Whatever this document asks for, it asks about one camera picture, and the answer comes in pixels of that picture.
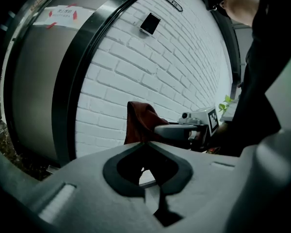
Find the leaf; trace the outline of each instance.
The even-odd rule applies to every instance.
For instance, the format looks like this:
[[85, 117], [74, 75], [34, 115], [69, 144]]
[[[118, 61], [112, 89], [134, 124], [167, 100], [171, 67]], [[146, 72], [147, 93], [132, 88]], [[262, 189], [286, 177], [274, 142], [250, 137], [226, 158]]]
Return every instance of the leaf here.
[[220, 110], [225, 110], [225, 105], [222, 104], [222, 103], [220, 103], [220, 104], [219, 104], [219, 109], [220, 109]]
[[232, 99], [228, 95], [225, 95], [225, 102], [231, 103]]

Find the person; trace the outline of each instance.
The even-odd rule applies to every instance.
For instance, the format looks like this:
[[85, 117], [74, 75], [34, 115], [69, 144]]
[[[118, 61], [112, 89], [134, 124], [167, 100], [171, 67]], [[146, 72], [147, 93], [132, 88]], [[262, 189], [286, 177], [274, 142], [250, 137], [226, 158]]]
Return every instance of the person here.
[[220, 154], [240, 156], [246, 146], [280, 130], [265, 92], [291, 57], [291, 0], [217, 0], [217, 4], [222, 15], [253, 32], [233, 121], [223, 124], [211, 142], [221, 146]]

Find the white brick wall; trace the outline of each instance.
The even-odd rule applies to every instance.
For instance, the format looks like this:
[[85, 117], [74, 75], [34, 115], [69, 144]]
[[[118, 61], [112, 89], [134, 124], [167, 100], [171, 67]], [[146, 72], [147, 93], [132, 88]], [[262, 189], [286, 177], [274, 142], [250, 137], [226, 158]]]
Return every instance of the white brick wall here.
[[[220, 71], [230, 68], [220, 30], [202, 0], [176, 1], [182, 13], [165, 0], [138, 0], [101, 42], [78, 103], [78, 157], [124, 143], [128, 101], [148, 102], [172, 122], [215, 103]], [[150, 12], [161, 18], [153, 36], [139, 30]]]

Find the red cloth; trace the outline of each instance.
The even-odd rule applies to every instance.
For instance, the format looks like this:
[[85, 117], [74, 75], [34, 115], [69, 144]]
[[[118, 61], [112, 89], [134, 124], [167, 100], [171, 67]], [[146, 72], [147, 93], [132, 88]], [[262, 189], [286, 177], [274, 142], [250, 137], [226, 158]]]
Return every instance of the red cloth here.
[[163, 142], [163, 138], [154, 133], [154, 128], [159, 125], [169, 124], [159, 118], [154, 108], [148, 103], [127, 103], [127, 129], [124, 144], [134, 142]]

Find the green plant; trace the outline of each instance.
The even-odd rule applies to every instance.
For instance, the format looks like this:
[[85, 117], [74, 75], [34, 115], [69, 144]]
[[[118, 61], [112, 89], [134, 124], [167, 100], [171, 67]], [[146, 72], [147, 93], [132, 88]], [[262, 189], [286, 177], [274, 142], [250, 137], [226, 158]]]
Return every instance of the green plant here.
[[231, 99], [228, 95], [225, 95], [225, 100], [223, 102], [225, 102], [226, 104], [223, 104], [223, 103], [219, 104], [220, 111], [224, 111], [225, 112], [227, 110], [227, 108], [228, 108], [228, 104], [231, 103], [232, 101], [233, 101], [233, 99]]

